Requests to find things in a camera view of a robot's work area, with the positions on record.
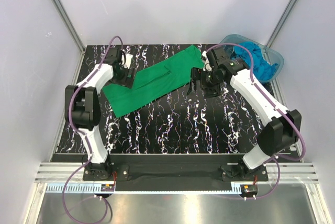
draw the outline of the green fabric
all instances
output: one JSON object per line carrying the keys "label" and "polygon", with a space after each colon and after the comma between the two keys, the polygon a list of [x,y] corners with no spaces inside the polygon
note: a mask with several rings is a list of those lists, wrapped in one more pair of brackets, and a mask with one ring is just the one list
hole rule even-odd
{"label": "green fabric", "polygon": [[110,84],[103,87],[103,92],[119,118],[187,84],[193,67],[204,67],[201,53],[194,45],[139,71],[132,89]]}

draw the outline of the black marble surface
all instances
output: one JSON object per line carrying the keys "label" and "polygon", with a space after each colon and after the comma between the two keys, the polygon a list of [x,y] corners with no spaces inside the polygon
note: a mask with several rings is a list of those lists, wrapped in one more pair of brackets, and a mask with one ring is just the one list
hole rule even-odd
{"label": "black marble surface", "polygon": [[[128,45],[138,71],[184,50],[189,45]],[[210,47],[198,44],[198,49]],[[87,46],[78,81],[100,61],[106,46]],[[260,118],[229,85],[222,95],[204,99],[198,88],[186,96],[188,84],[121,118],[103,93],[99,102],[100,132],[110,153],[245,153],[256,144]],[[84,153],[79,135],[65,124],[56,153]]]}

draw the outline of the white wall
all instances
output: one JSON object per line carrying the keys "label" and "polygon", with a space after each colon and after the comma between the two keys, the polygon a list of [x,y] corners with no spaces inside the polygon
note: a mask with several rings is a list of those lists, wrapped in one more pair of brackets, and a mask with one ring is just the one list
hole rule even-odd
{"label": "white wall", "polygon": [[22,223],[79,50],[51,0],[0,0],[0,219]]}
{"label": "white wall", "polygon": [[313,162],[335,220],[335,1],[299,0],[273,48],[285,58],[279,82],[303,117],[306,161]]}
{"label": "white wall", "polygon": [[266,43],[289,0],[61,0],[84,44]]}

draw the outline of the black marble table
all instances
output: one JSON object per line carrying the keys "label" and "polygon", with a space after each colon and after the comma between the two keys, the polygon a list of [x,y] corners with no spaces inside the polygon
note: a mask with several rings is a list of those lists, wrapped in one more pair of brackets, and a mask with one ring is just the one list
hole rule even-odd
{"label": "black marble table", "polygon": [[[134,55],[140,71],[188,46],[128,45],[125,50]],[[210,45],[197,47],[204,50]],[[87,46],[78,81],[89,74],[106,48]],[[188,84],[121,118],[115,118],[101,93],[99,128],[109,153],[245,153],[251,150],[262,124],[238,92],[224,84],[220,97],[204,99],[199,88],[188,96],[187,90]],[[56,153],[85,153],[79,135],[68,124]]]}

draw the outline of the blue fabric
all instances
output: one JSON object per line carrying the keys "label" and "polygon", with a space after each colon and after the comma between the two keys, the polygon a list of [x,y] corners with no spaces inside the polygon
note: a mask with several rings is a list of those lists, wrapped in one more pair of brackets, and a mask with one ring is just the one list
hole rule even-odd
{"label": "blue fabric", "polygon": [[[239,45],[247,48],[251,52],[254,61],[253,74],[255,75],[255,77],[258,80],[262,81],[267,81],[271,79],[276,73],[276,67],[278,64],[275,63],[273,65],[270,65],[267,61],[265,61],[263,59],[260,47],[258,47],[258,45],[253,42],[243,42]],[[234,46],[234,51],[236,56],[234,56],[233,58],[240,57],[248,64],[248,66],[250,66],[250,57],[245,50]]]}

